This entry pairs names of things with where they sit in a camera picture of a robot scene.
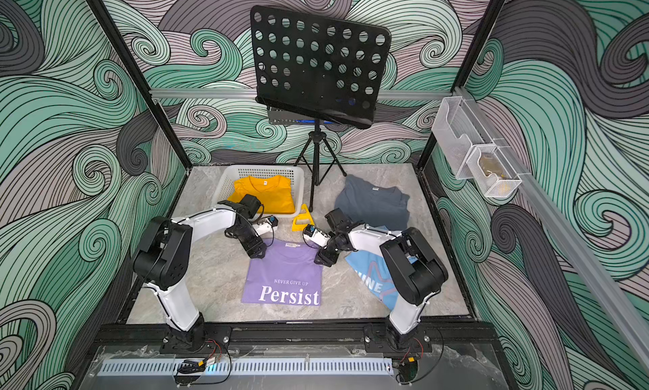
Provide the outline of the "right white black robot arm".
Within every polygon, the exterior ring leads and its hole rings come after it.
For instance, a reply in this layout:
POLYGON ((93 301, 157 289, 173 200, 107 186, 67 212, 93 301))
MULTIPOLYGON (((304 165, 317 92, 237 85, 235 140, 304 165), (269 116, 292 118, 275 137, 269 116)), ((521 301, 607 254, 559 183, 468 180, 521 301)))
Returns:
POLYGON ((375 229, 353 222, 341 209, 326 214, 330 231, 309 224, 303 232, 307 244, 318 249, 314 262, 330 267, 343 251, 369 251, 384 258, 398 293, 379 342, 395 352, 424 338, 417 332, 424 308, 441 292, 449 273, 422 232, 409 227, 401 232, 375 229))

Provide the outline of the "grey t-shirt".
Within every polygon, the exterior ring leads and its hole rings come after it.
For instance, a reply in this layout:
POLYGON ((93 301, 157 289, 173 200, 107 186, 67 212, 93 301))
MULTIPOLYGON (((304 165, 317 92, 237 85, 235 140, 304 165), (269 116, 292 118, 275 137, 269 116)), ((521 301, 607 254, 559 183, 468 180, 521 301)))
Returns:
POLYGON ((410 219, 409 199, 409 195, 398 187, 377 187, 355 175, 348 175, 335 200, 335 208, 341 209, 352 221, 403 230, 407 229, 410 219))

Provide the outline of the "white plastic laundry basket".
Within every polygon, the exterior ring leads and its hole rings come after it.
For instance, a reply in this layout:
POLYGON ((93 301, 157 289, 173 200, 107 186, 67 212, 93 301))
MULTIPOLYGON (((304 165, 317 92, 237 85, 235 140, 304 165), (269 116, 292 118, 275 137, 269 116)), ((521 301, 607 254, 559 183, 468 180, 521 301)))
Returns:
POLYGON ((294 218, 304 200, 304 171, 295 166, 232 165, 226 167, 214 201, 240 202, 246 195, 260 200, 257 214, 294 218))

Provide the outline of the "purple t-shirt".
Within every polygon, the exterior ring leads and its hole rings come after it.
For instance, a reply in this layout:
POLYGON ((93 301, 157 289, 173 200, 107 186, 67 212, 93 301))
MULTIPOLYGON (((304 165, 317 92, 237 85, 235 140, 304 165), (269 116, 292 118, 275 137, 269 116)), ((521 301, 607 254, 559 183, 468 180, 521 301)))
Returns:
POLYGON ((323 267, 317 250, 286 241, 266 240, 263 258, 252 259, 243 288, 248 304, 318 307, 322 304, 323 267))

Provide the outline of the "light blue t-shirt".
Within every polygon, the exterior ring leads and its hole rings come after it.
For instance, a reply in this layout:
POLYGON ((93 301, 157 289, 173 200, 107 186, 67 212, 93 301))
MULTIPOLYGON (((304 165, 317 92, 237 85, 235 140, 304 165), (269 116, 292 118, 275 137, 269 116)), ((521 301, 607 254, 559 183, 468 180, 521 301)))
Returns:
POLYGON ((361 278, 370 293, 392 311, 398 291, 385 259, 369 251, 355 251, 346 256, 346 262, 361 278))

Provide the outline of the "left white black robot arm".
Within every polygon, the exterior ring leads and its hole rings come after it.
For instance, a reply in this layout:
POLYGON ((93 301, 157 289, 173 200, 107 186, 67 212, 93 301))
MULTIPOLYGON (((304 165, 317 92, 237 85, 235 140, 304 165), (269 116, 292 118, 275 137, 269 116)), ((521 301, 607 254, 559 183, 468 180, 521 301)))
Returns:
POLYGON ((204 316, 186 285, 192 245, 222 233, 237 240, 249 258, 261 259, 269 246, 262 237, 275 234, 277 226, 277 217, 265 216, 264 205, 252 195, 239 202, 218 202, 197 214, 150 221, 137 246, 133 270, 153 291, 162 309, 168 347, 197 352, 208 342, 204 316))

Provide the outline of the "yellow t-shirt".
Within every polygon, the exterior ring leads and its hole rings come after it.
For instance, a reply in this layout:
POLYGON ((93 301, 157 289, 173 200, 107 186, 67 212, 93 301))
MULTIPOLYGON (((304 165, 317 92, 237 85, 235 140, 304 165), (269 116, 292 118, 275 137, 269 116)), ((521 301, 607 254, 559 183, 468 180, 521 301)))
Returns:
POLYGON ((267 214, 293 214, 295 203, 292 199, 291 181, 282 175, 269 179, 252 176, 235 180, 234 192, 228 197, 231 202, 240 202, 244 196, 251 195, 260 200, 267 214))

